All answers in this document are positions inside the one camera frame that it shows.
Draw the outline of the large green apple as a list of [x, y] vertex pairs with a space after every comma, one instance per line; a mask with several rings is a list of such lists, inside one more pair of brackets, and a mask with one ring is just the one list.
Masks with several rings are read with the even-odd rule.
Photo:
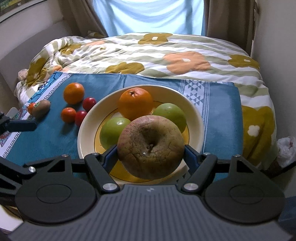
[[102, 147], [107, 150], [112, 145], [116, 145], [121, 132], [129, 124], [130, 120], [123, 117], [114, 117], [108, 120], [102, 126], [99, 134], [100, 144]]

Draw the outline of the brown kiwi with sticker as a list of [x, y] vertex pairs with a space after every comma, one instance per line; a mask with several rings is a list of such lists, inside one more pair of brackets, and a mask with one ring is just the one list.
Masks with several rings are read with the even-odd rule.
[[34, 118], [42, 118], [50, 110], [51, 102], [48, 100], [41, 100], [33, 105], [32, 116]]

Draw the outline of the brownish wrinkled apple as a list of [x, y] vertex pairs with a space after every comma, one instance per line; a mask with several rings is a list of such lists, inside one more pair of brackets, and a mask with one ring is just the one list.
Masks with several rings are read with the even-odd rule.
[[178, 127], [165, 117], [146, 115], [133, 120], [117, 142], [119, 161], [137, 178], [164, 178], [180, 165], [185, 150]]

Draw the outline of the red cherry tomato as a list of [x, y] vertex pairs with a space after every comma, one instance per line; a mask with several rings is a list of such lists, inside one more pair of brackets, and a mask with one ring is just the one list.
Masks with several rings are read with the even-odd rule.
[[78, 111], [75, 116], [75, 125], [80, 127], [86, 115], [87, 115], [87, 111], [85, 110]]
[[97, 103], [97, 101], [95, 100], [95, 98], [87, 97], [86, 99], [84, 99], [82, 106], [83, 106], [84, 110], [86, 112], [88, 112], [88, 111], [90, 111], [90, 109], [93, 108], [93, 106], [95, 106], [96, 103]]
[[34, 106], [35, 106], [35, 103], [32, 102], [32, 103], [30, 103], [29, 106], [27, 107], [28, 113], [29, 113], [30, 115], [32, 115], [32, 112], [33, 112], [33, 108], [34, 108]]

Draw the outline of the small orange tangerine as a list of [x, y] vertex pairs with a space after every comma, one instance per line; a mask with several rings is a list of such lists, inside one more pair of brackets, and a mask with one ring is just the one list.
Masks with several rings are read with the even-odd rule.
[[76, 111], [74, 108], [64, 108], [61, 112], [61, 119], [65, 123], [73, 123], [75, 121]]

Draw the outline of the large orange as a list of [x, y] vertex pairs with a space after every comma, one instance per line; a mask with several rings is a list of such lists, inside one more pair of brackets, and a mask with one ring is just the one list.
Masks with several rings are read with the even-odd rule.
[[82, 84], [73, 82], [68, 84], [63, 91], [63, 98], [67, 104], [77, 104], [84, 99], [85, 90]]

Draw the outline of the cream yellow plate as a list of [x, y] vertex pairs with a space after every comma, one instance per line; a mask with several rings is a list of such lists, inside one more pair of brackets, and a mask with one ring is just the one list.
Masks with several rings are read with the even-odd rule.
[[[143, 156], [147, 154], [148, 160], [159, 157], [176, 157], [175, 153], [170, 154], [173, 145], [183, 141], [200, 152], [204, 142], [204, 125], [200, 112], [188, 98], [171, 88], [156, 85], [143, 85], [142, 89], [147, 90], [154, 100], [154, 106], [162, 103], [172, 103], [177, 105], [184, 113], [187, 126], [183, 133], [179, 133], [173, 128], [171, 122], [148, 121], [147, 117], [137, 118], [128, 126], [128, 133], [124, 133], [121, 142], [126, 141], [129, 149], [135, 148], [135, 153]], [[103, 154], [105, 149], [101, 145], [99, 134], [105, 123], [117, 116], [117, 102], [125, 92], [121, 89], [111, 93], [100, 100], [84, 118], [77, 137], [77, 149], [80, 158], [88, 154]], [[152, 179], [144, 179], [130, 173], [121, 160], [117, 160], [110, 171], [111, 177], [119, 184], [153, 185], [160, 183], [174, 183], [188, 171], [188, 166], [182, 160], [176, 165], [174, 162], [162, 161], [159, 165], [154, 165], [155, 171], [162, 175], [157, 175]]]

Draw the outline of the blue patterned cloth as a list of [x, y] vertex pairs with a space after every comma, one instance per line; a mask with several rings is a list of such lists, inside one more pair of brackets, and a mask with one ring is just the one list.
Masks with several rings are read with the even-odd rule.
[[120, 173], [146, 184], [171, 177], [184, 165], [185, 144], [230, 159], [243, 150], [238, 89], [208, 81], [131, 74], [55, 72], [16, 118], [35, 120], [30, 132], [1, 136], [1, 157], [23, 165], [67, 154], [80, 156], [117, 145]]

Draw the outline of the small green apple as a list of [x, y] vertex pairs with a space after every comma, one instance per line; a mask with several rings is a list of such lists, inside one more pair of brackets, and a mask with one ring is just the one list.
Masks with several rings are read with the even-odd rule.
[[165, 117], [172, 121], [181, 133], [184, 132], [187, 126], [185, 113], [173, 103], [163, 103], [159, 105], [152, 114]]

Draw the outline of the orange in plate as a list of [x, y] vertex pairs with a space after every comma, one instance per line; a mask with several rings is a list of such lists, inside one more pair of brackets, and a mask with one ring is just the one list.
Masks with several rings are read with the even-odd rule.
[[152, 112], [154, 101], [145, 89], [134, 87], [126, 90], [118, 100], [118, 111], [124, 118], [135, 120]]

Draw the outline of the floral quilt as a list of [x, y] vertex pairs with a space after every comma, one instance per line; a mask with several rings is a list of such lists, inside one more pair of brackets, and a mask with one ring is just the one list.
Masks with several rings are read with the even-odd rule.
[[128, 33], [99, 39], [90, 32], [55, 39], [38, 48], [14, 94], [26, 103], [55, 72], [136, 74], [185, 79], [197, 101], [198, 82], [232, 82], [243, 113], [243, 157], [268, 169], [278, 155], [273, 102], [259, 63], [224, 40], [170, 33]]

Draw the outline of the brown curtain left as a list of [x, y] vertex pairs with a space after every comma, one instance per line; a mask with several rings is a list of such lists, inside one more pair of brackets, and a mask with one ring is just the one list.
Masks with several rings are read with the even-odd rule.
[[86, 37], [88, 32], [97, 32], [99, 37], [108, 36], [102, 22], [94, 10], [94, 1], [58, 1], [63, 19], [75, 35]]

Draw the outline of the brown curtain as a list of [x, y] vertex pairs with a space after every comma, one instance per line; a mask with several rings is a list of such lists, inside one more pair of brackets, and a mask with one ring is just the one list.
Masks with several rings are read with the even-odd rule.
[[88, 32], [97, 32], [99, 37], [108, 36], [102, 22], [94, 10], [94, 1], [58, 1], [63, 19], [75, 35], [86, 37]]
[[202, 34], [226, 40], [251, 53], [255, 1], [204, 0]]

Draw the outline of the brown curtain right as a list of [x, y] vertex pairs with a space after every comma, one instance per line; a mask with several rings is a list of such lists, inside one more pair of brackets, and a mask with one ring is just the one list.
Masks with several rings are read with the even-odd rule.
[[204, 0], [202, 34], [226, 40], [251, 53], [255, 1]]

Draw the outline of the light blue curtain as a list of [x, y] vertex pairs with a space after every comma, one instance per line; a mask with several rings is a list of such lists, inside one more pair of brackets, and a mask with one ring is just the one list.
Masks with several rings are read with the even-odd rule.
[[92, 1], [107, 35], [171, 33], [201, 35], [203, 1]]

